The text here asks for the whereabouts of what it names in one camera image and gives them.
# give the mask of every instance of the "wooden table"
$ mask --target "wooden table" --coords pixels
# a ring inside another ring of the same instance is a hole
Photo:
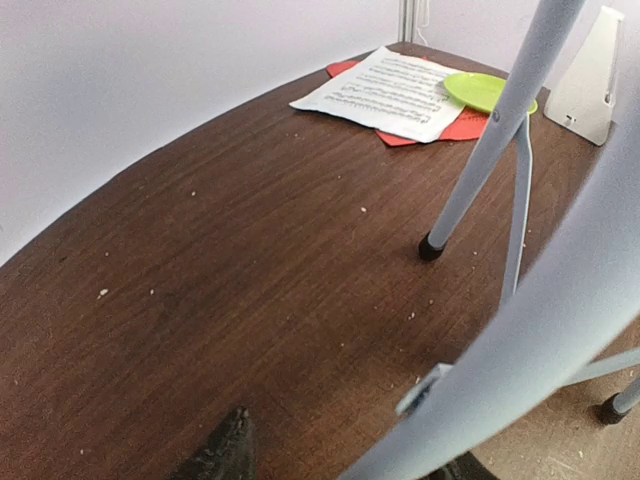
[[[500,292],[515,152],[425,265],[416,245],[474,142],[387,148],[288,106],[327,79],[153,152],[0,270],[2,478],[162,479],[245,404],[261,479],[329,479],[479,333]],[[525,269],[597,151],[540,113],[531,130]]]

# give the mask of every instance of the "sheet music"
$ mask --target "sheet music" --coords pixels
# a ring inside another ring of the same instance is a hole
[[[428,143],[437,140],[464,108],[442,84],[458,72],[382,47],[290,105]]]

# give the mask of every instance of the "leg tip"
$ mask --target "leg tip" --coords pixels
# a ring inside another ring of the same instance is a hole
[[[420,258],[425,262],[432,262],[433,260],[440,258],[440,255],[442,255],[442,252],[444,252],[444,249],[447,246],[446,244],[444,244],[440,248],[432,247],[429,243],[429,233],[427,233],[422,241],[418,244],[418,254],[420,255]]]
[[[620,423],[629,412],[620,413],[613,406],[613,400],[618,396],[616,393],[607,399],[597,410],[598,420],[604,425],[615,425]]]

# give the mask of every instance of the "lime green plate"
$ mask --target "lime green plate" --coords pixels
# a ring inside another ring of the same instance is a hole
[[[502,78],[484,73],[454,73],[444,79],[444,87],[453,98],[485,113],[491,113],[496,108],[506,83]],[[529,114],[536,110],[538,102],[534,100]]]

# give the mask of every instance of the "red paper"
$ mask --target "red paper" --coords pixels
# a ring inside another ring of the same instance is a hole
[[[357,64],[358,62],[353,60],[348,62],[332,63],[327,67],[327,73],[331,77],[335,77]],[[466,107],[462,113],[458,115],[458,118],[444,129],[438,140],[475,140],[480,138],[484,131],[484,127],[487,125],[488,119],[488,115]],[[379,130],[376,130],[376,133],[380,139],[390,147],[401,147],[403,145],[414,145],[418,143],[414,140],[396,137],[395,135],[384,133]]]

